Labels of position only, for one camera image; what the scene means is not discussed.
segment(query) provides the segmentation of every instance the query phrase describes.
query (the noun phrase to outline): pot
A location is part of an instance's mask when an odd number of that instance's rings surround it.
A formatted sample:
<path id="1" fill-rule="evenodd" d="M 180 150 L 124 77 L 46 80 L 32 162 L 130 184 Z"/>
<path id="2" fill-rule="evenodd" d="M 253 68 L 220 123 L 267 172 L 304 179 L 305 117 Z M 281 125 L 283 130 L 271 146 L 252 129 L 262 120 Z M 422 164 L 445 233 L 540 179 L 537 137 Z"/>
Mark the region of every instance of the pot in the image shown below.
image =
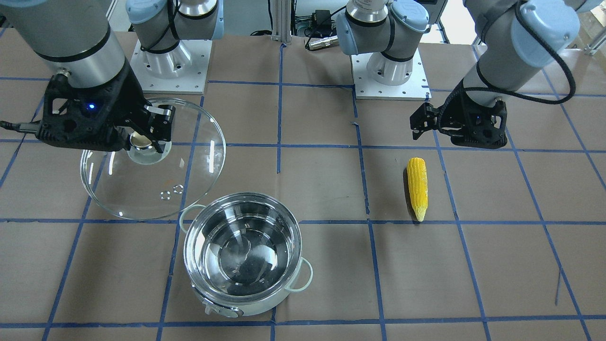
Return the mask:
<path id="1" fill-rule="evenodd" d="M 299 225 L 276 199 L 245 192 L 194 207 L 203 210 L 186 231 L 183 258 L 191 287 L 207 314 L 260 314 L 309 286 L 313 269 L 301 257 Z M 184 215 L 185 211 L 179 221 L 182 229 Z M 310 276 L 295 289 L 303 263 Z"/>

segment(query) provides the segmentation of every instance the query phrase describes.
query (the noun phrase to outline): pot handle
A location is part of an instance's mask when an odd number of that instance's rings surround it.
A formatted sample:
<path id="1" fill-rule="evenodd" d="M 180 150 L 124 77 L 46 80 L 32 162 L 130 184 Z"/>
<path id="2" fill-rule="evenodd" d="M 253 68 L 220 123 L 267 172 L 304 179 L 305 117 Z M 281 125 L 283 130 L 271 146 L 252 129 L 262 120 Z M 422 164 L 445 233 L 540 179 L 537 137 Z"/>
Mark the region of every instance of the pot handle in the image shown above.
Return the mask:
<path id="1" fill-rule="evenodd" d="M 200 205 L 200 204 L 196 204 L 196 205 L 191 205 L 190 207 L 184 209 L 181 212 L 181 216 L 179 217 L 179 228 L 181 229 L 181 231 L 183 231 L 183 233 L 187 234 L 187 231 L 189 231 L 189 229 L 185 229 L 183 227 L 183 218 L 185 217 L 185 215 L 187 214 L 187 212 L 189 212 L 190 210 L 192 210 L 193 208 L 205 208 L 206 206 L 204 205 Z"/>
<path id="2" fill-rule="evenodd" d="M 293 288 L 290 287 L 290 285 L 287 285 L 286 287 L 284 287 L 284 289 L 286 291 L 289 291 L 289 292 L 301 292 L 301 291 L 307 289 L 307 287 L 311 284 L 311 280 L 313 279 L 313 268 L 311 267 L 311 263 L 307 259 L 305 259 L 303 257 L 301 257 L 301 260 L 303 262 L 305 262 L 307 264 L 307 266 L 309 267 L 309 279 L 307 280 L 307 283 L 305 283 L 305 285 L 302 286 L 302 287 L 300 287 L 299 289 L 293 289 Z"/>

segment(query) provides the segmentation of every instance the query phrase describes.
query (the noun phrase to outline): yellow corn cob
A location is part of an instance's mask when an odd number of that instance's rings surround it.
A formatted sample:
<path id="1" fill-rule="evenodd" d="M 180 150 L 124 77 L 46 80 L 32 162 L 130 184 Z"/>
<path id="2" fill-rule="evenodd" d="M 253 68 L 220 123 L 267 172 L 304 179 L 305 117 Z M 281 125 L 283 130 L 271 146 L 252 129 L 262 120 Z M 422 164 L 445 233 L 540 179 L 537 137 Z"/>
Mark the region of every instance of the yellow corn cob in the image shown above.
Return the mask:
<path id="1" fill-rule="evenodd" d="M 423 221 L 429 204 L 427 198 L 427 168 L 425 160 L 412 158 L 408 161 L 408 192 L 410 204 L 418 221 Z"/>

